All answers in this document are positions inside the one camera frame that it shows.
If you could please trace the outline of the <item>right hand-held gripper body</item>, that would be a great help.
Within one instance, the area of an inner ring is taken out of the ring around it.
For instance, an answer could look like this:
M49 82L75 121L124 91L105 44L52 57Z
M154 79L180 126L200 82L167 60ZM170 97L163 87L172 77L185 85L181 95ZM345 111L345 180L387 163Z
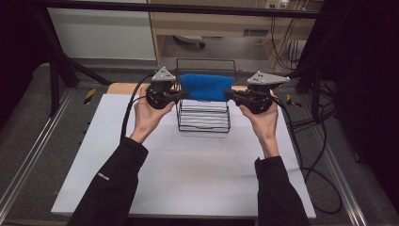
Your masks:
M247 89L238 90L237 105L244 105L254 115L264 113L272 105L270 90L289 82L287 76L257 71L247 80Z

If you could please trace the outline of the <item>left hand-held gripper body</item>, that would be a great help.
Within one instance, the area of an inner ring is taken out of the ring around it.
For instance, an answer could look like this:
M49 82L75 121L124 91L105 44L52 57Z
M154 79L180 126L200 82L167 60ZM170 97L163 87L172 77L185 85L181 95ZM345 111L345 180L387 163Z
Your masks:
M172 96L172 91L176 82L176 76L173 75L165 67L158 70L151 78L150 85L146 90L146 97L148 104L155 109L163 109L169 103Z

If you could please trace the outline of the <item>blue towel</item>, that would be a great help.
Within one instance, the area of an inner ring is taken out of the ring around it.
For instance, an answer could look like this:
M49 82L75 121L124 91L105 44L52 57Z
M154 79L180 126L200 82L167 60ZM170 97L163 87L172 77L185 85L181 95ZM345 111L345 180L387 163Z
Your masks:
M180 83L181 88L188 92L188 100L228 102L224 90L231 89L233 79L222 75L187 73L181 76Z

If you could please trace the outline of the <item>black wire rack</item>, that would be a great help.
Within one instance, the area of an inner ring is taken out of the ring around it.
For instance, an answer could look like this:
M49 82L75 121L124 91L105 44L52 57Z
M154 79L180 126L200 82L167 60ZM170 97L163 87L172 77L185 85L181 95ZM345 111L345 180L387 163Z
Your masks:
M180 78L187 73L214 74L237 80L236 65L232 59L177 58L175 73ZM178 129L185 132L228 133L231 128L228 102L195 101L183 99L177 106Z

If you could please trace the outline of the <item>person's left hand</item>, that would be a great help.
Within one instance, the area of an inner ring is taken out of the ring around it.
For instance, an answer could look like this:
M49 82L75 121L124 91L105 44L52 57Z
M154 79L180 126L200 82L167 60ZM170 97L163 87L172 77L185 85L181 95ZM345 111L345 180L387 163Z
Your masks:
M171 111L174 103L169 103L163 109L151 107L146 98L148 85L139 89L140 99L135 103L135 125L130 139L137 143L143 143L145 139L154 131L162 118Z

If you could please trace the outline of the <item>person's right hand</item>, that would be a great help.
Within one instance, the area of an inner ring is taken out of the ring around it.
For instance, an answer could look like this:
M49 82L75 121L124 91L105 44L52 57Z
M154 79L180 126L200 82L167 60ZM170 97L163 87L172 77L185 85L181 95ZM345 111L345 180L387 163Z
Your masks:
M279 156L279 146L276 136L279 117L277 104L273 103L267 111L258 115L252 114L244 105L240 105L239 108L252 125L253 131L261 144L263 157Z

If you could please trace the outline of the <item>yellow black floor tape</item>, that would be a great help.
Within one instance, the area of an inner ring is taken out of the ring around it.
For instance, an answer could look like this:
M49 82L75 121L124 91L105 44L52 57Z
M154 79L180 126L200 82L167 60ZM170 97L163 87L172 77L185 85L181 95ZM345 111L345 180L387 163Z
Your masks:
M89 103L90 103L92 97L94 96L95 92L96 92L96 89L90 89L88 91L88 94L87 94L87 96L86 96L86 98L84 100L84 105L89 105Z
M294 102L290 94L286 94L286 104L293 105L295 107L302 107L301 103Z

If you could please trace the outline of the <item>office chair base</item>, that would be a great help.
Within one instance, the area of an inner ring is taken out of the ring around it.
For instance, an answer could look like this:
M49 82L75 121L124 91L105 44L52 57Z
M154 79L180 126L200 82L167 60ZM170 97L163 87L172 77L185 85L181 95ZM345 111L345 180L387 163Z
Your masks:
M199 48L204 48L206 44L203 42L202 36L180 36L176 35L175 39L197 45Z

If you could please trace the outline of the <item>black metal stand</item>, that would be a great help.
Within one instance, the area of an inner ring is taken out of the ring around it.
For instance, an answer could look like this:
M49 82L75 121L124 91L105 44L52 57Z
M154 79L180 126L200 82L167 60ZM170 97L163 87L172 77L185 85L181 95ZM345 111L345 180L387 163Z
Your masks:
M303 64L288 74L290 79L299 79L295 86L297 93L306 94L308 91L311 92L311 116L317 123L321 121L321 116L319 115L321 72L321 66Z
M60 108L59 79L62 79L67 88L76 88L79 80L75 70L92 78L102 85L111 85L112 82L92 72L74 59L67 56L63 51L61 43L57 37L56 30L51 22L47 8L40 6L30 6L30 13L35 24L40 29L42 46L46 55L49 57L50 64L50 84L51 84L51 111L53 117Z

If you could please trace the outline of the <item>light wooden desk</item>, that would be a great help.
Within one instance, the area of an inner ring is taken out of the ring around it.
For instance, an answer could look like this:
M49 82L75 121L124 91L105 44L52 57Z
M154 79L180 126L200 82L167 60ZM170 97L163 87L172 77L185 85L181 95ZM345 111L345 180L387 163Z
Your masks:
M189 6L265 8L266 0L147 0L150 4ZM324 0L290 0L284 10L318 11ZM288 53L292 40L306 40L314 25L313 19L291 19L192 13L150 14L152 33L165 36L253 37L263 47L269 65L275 69Z

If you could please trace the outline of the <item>white table cover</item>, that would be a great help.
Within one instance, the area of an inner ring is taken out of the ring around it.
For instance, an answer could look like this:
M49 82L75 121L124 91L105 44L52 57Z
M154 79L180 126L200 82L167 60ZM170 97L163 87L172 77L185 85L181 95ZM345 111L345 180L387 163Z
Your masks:
M60 188L53 213L68 216L95 173L120 142L130 98L105 94ZM256 218L255 159L263 152L250 122L229 105L227 133L182 132L168 113L146 139L149 155L138 174L129 214L133 217Z

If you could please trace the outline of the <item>white cabinet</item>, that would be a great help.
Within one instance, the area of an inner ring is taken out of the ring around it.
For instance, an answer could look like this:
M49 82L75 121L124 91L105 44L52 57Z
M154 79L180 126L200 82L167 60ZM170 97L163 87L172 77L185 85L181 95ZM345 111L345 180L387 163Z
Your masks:
M155 60L148 13L63 8L49 13L69 57Z

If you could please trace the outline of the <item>white power strip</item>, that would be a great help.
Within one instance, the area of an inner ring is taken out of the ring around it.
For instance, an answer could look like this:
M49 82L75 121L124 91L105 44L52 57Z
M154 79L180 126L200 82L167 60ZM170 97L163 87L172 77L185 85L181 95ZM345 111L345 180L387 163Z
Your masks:
M290 0L266 0L265 8L269 9L285 9L288 7Z

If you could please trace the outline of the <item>black curtain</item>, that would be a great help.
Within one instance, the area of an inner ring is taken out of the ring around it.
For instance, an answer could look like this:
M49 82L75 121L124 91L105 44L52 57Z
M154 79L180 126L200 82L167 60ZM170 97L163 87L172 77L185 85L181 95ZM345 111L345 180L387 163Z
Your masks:
M0 128L24 96L33 71L48 61L29 0L0 0Z
M343 126L399 213L399 0L324 0L303 60L337 84Z

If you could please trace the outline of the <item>black frame crossbar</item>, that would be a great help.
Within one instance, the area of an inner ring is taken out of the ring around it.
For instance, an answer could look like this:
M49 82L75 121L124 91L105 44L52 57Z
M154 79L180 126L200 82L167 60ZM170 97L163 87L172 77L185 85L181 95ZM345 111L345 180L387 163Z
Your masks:
M232 8L232 7L139 4L139 3L71 1L71 0L37 0L37 3L47 8L72 8L72 9L163 12L163 13L192 13L192 14L235 15L235 16L256 16L256 17L298 18L298 19L320 19L328 17L328 14L319 11L299 11L299 10L283 10L283 9Z

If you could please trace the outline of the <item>aluminium floor rail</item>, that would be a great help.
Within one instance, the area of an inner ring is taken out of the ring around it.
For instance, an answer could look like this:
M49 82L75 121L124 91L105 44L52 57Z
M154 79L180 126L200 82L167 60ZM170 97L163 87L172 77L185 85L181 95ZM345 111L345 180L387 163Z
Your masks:
M343 171L335 158L330 146L326 144L323 147L325 150L324 158L327 162L327 167L330 171L335 186L338 188L342 195L343 205L346 210L349 219L353 226L367 226L367 220L359 207L359 204L355 198L355 195L348 184Z
M46 146L49 138L53 134L60 118L62 117L65 109L67 108L72 95L75 93L75 89L67 89L60 100L60 106L56 113L49 118L45 123L43 129L40 131L38 138L29 150L24 162L19 167L16 175L13 177L11 183L9 184L5 194L0 199L0 221L4 221L9 210L14 204L16 198L21 192L24 183L26 182L30 172L34 168L36 162L38 161L42 150Z

